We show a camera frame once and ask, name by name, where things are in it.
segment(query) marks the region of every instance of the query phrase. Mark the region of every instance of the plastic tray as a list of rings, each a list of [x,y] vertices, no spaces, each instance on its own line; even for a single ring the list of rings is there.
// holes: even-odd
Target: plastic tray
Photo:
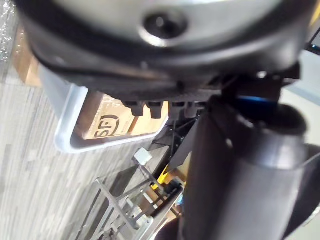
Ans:
[[[54,136],[54,143],[56,148],[61,152],[78,154],[115,145],[151,139],[161,132],[168,121],[167,117],[161,128],[157,132],[151,134],[104,138],[103,141],[105,142],[103,143],[101,139],[83,140],[75,133],[75,126],[85,102],[88,89],[64,81],[44,66],[39,67],[39,77],[43,84],[44,91],[59,119]]]

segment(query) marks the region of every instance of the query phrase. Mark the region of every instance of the blue light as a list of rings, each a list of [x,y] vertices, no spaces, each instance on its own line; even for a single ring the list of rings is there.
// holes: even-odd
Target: blue light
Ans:
[[[238,98],[241,100],[248,100],[253,102],[264,102],[264,103],[269,102],[267,99],[258,97],[258,96],[239,96]]]

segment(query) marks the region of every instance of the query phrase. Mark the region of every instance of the yellow component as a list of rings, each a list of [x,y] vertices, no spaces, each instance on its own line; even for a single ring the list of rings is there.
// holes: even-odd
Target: yellow component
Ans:
[[[163,170],[163,172],[161,173],[160,177],[158,178],[158,183],[163,184],[166,180],[166,177],[168,176],[168,172],[166,172],[168,165],[165,167],[165,169]],[[158,188],[158,186],[156,184],[153,184],[152,186],[153,190],[156,190]]]
[[[311,25],[313,25],[319,17],[320,17],[320,3],[318,3],[318,6],[315,9],[315,12],[311,20]]]

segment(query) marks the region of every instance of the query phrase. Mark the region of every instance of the cardboard box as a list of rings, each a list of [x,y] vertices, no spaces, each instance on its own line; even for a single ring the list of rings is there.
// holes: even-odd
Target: cardboard box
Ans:
[[[75,126],[75,132],[84,140],[116,136],[138,136],[157,132],[169,112],[169,104],[162,107],[162,118],[152,119],[150,109],[144,107],[144,115],[134,117],[131,109],[120,100],[101,92],[89,92]]]
[[[75,131],[84,140],[123,136],[135,117],[120,100],[101,92],[89,92]]]
[[[143,116],[136,117],[129,130],[131,136],[156,133],[166,120],[169,114],[169,104],[163,103],[161,110],[161,119],[152,119],[150,108],[144,106]]]
[[[15,37],[12,63],[26,85],[41,87],[41,81],[38,77],[39,62],[31,52],[27,36],[21,26],[18,27]]]

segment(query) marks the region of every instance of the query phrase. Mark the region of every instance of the black bolt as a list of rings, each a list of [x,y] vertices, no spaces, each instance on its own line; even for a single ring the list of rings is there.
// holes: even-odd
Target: black bolt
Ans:
[[[147,16],[143,26],[149,34],[167,40],[182,35],[187,30],[188,23],[182,14],[169,11]]]

